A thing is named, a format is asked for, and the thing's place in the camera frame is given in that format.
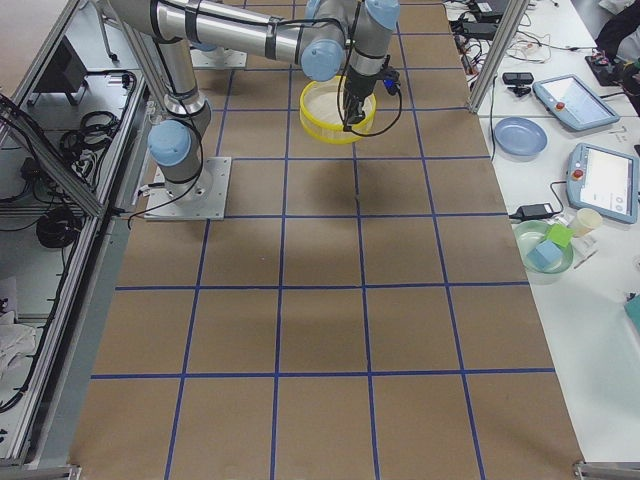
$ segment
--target cup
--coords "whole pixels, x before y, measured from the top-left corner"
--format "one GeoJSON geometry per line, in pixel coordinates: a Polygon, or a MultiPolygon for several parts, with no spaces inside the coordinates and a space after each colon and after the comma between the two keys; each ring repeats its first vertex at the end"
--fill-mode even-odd
{"type": "Polygon", "coordinates": [[[571,220],[569,228],[574,237],[582,237],[602,225],[602,216],[592,208],[581,208],[576,218],[571,220]]]}

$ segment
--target cable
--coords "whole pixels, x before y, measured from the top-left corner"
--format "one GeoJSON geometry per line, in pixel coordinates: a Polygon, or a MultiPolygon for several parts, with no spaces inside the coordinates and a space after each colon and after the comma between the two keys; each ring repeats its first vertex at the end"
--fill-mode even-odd
{"type": "Polygon", "coordinates": [[[341,104],[340,104],[340,92],[342,91],[342,83],[343,80],[346,78],[347,76],[347,68],[349,67],[349,62],[351,61],[351,55],[353,53],[353,49],[355,47],[355,34],[356,34],[356,28],[358,26],[358,18],[360,17],[360,8],[362,6],[362,1],[358,0],[358,4],[356,6],[356,11],[353,17],[353,23],[351,24],[351,28],[350,30],[350,43],[349,43],[349,50],[347,51],[347,58],[344,62],[344,67],[342,68],[342,73],[340,74],[340,79],[338,80],[338,90],[336,92],[336,108],[338,109],[338,116],[340,117],[340,122],[342,123],[342,129],[344,132],[350,132],[353,135],[357,136],[357,137],[361,137],[361,138],[372,138],[372,137],[377,137],[379,135],[382,135],[383,133],[388,132],[389,130],[391,130],[391,128],[393,128],[393,126],[395,126],[396,123],[398,123],[398,120],[400,120],[400,117],[402,115],[402,92],[400,91],[399,88],[395,88],[395,94],[398,95],[398,112],[395,116],[395,118],[391,121],[391,123],[389,123],[389,125],[387,125],[386,127],[384,127],[382,130],[379,130],[377,132],[374,133],[360,133],[360,132],[356,132],[355,130],[353,130],[353,127],[351,125],[347,125],[347,120],[344,115],[342,114],[342,108],[341,108],[341,104]]]}
{"type": "Polygon", "coordinates": [[[525,37],[531,38],[534,42],[538,44],[539,47],[545,46],[545,47],[553,48],[556,50],[567,50],[570,52],[577,52],[578,50],[593,50],[594,48],[594,47],[558,47],[556,45],[551,45],[551,34],[548,34],[548,33],[542,36],[536,35],[535,33],[523,32],[522,30],[516,30],[516,33],[520,33],[525,37]],[[544,38],[544,37],[549,37],[549,43],[544,43],[540,41],[540,38],[544,38]]]}
{"type": "Polygon", "coordinates": [[[564,212],[564,203],[562,203],[562,200],[560,200],[560,196],[556,193],[556,191],[554,190],[553,186],[554,185],[560,185],[563,183],[567,183],[566,180],[560,180],[558,182],[551,182],[549,184],[549,189],[551,190],[551,192],[553,193],[554,197],[556,197],[556,200],[558,200],[558,203],[560,204],[560,210],[553,212],[554,215],[558,215],[562,212],[564,212]]]}
{"type": "MultiPolygon", "coordinates": [[[[75,254],[75,251],[77,249],[78,246],[78,242],[77,240],[73,242],[73,246],[71,247],[71,252],[69,254],[69,260],[73,257],[73,255],[75,254]]],[[[36,351],[32,356],[31,359],[31,366],[29,367],[29,372],[27,373],[27,377],[25,378],[25,381],[23,382],[22,386],[20,388],[16,389],[16,393],[6,402],[2,402],[0,403],[0,414],[8,412],[9,410],[11,410],[13,407],[15,407],[18,403],[20,403],[20,400],[22,400],[22,398],[24,397],[24,394],[29,390],[29,386],[31,384],[31,380],[33,378],[33,375],[35,373],[35,369],[36,369],[36,365],[38,363],[38,360],[40,359],[40,355],[42,355],[42,351],[44,350],[44,344],[45,344],[45,339],[47,338],[47,333],[49,331],[49,328],[51,326],[51,323],[53,322],[54,318],[55,318],[55,314],[56,311],[58,309],[58,305],[60,304],[60,298],[62,297],[62,289],[64,287],[64,284],[69,276],[69,270],[70,270],[70,263],[69,261],[67,261],[67,263],[65,264],[64,262],[64,252],[63,252],[63,261],[62,261],[62,273],[60,275],[60,282],[58,283],[58,287],[56,289],[56,293],[55,296],[53,298],[53,304],[51,306],[51,310],[49,312],[49,315],[47,316],[47,320],[45,321],[44,325],[42,325],[42,335],[40,337],[40,341],[38,342],[38,346],[36,347],[36,351]]]]}
{"type": "MultiPolygon", "coordinates": [[[[168,0],[158,0],[158,3],[161,3],[163,5],[167,5],[169,7],[175,8],[177,10],[180,10],[182,12],[185,12],[186,9],[182,6],[179,5],[175,5],[172,2],[168,1],[168,0]]],[[[231,23],[239,23],[241,25],[249,25],[252,27],[268,27],[270,24],[269,22],[256,22],[253,20],[246,20],[246,19],[242,19],[242,18],[233,18],[233,17],[227,17],[225,15],[221,15],[218,13],[211,13],[211,12],[205,12],[202,10],[198,11],[198,15],[202,15],[204,17],[209,17],[209,18],[217,18],[218,20],[224,20],[227,22],[231,22],[231,23]]],[[[340,30],[342,30],[342,33],[344,34],[344,27],[342,26],[342,23],[340,23],[340,21],[336,18],[300,18],[300,19],[292,19],[292,20],[279,20],[276,22],[276,28],[279,25],[293,25],[293,26],[303,26],[304,24],[310,24],[312,26],[320,24],[320,23],[332,23],[334,25],[336,25],[340,30]]]]}
{"type": "Polygon", "coordinates": [[[338,80],[338,92],[336,95],[336,108],[338,109],[338,116],[340,117],[340,122],[342,125],[346,125],[347,121],[342,115],[342,106],[340,105],[340,91],[342,90],[342,81],[347,76],[347,68],[349,67],[349,62],[351,61],[351,54],[353,53],[354,48],[354,38],[356,33],[356,27],[358,25],[358,17],[360,16],[360,6],[362,5],[361,0],[357,0],[358,4],[356,5],[356,11],[353,17],[353,23],[351,24],[351,28],[349,28],[349,35],[347,39],[349,40],[349,50],[347,50],[347,58],[344,61],[344,67],[342,67],[342,73],[340,74],[340,80],[338,80]]]}
{"type": "Polygon", "coordinates": [[[608,95],[600,95],[600,98],[602,98],[604,100],[605,98],[615,97],[616,95],[626,95],[626,94],[627,94],[627,92],[625,92],[623,90],[622,92],[610,93],[608,95]]]}
{"type": "Polygon", "coordinates": [[[31,182],[28,182],[25,180],[24,187],[22,188],[22,191],[19,194],[14,195],[12,197],[0,198],[0,203],[13,203],[17,200],[20,200],[21,198],[24,198],[29,193],[29,190],[31,190],[31,182]]]}
{"type": "MultiPolygon", "coordinates": [[[[169,81],[169,84],[171,85],[171,89],[173,90],[173,92],[176,92],[176,85],[173,81],[173,78],[171,77],[171,72],[169,71],[169,68],[167,66],[167,62],[164,58],[164,55],[162,54],[162,50],[160,50],[160,47],[158,45],[157,42],[155,42],[155,46],[156,46],[156,51],[158,52],[158,56],[160,57],[160,62],[162,63],[164,70],[167,74],[167,80],[169,81]]],[[[145,210],[139,211],[139,212],[135,212],[133,214],[131,214],[129,216],[129,218],[127,219],[127,228],[129,230],[131,230],[131,225],[133,222],[134,218],[139,218],[142,215],[144,215],[145,213],[149,213],[152,212],[154,210],[157,210],[159,208],[162,207],[166,207],[167,205],[171,205],[172,203],[177,202],[178,200],[180,200],[181,198],[184,198],[187,194],[189,194],[191,192],[191,190],[193,190],[193,188],[196,186],[196,183],[198,183],[198,180],[200,180],[200,175],[202,174],[202,170],[204,169],[204,149],[202,147],[202,135],[200,135],[200,132],[198,131],[198,129],[196,128],[196,124],[193,121],[193,116],[189,113],[189,111],[187,110],[187,107],[184,105],[183,101],[181,99],[177,99],[178,102],[180,103],[180,106],[183,108],[183,110],[185,111],[185,113],[187,114],[190,124],[180,120],[178,118],[175,118],[174,120],[177,122],[182,123],[183,125],[185,125],[187,128],[189,128],[193,134],[196,136],[196,139],[198,140],[198,146],[199,146],[199,150],[200,150],[200,166],[198,167],[198,171],[196,173],[196,177],[193,180],[193,182],[191,183],[191,185],[189,186],[189,188],[187,188],[182,194],[178,195],[177,197],[172,198],[171,200],[161,203],[160,205],[156,205],[155,207],[151,207],[151,208],[147,208],[145,210]]]]}

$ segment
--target blue cube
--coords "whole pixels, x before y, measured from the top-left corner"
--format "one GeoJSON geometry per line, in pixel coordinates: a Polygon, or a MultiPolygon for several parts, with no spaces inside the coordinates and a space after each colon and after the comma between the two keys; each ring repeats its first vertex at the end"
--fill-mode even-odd
{"type": "Polygon", "coordinates": [[[527,258],[538,270],[546,270],[562,258],[562,250],[551,240],[545,240],[527,254],[527,258]]]}

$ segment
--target green cube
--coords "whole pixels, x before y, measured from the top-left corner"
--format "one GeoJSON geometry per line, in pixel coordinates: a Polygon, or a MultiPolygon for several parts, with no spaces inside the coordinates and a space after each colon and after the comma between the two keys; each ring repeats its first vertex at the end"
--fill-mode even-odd
{"type": "Polygon", "coordinates": [[[627,315],[640,333],[640,295],[636,295],[624,306],[627,315]]]}
{"type": "Polygon", "coordinates": [[[564,225],[560,225],[559,223],[554,223],[551,228],[547,230],[547,235],[545,238],[547,240],[551,240],[560,248],[567,248],[567,245],[569,245],[572,236],[573,230],[565,227],[564,225]]]}

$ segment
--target yellow bowl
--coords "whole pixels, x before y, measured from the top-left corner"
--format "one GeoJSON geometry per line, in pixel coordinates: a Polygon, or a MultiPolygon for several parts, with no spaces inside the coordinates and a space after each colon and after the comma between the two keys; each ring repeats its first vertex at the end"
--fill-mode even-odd
{"type": "MultiPolygon", "coordinates": [[[[363,137],[342,131],[342,122],[338,113],[337,90],[340,77],[327,82],[311,82],[300,94],[300,123],[305,132],[317,140],[334,145],[344,145],[363,137]]],[[[376,113],[376,97],[370,95],[364,103],[365,117],[353,125],[358,133],[368,133],[373,126],[376,113]]]]}

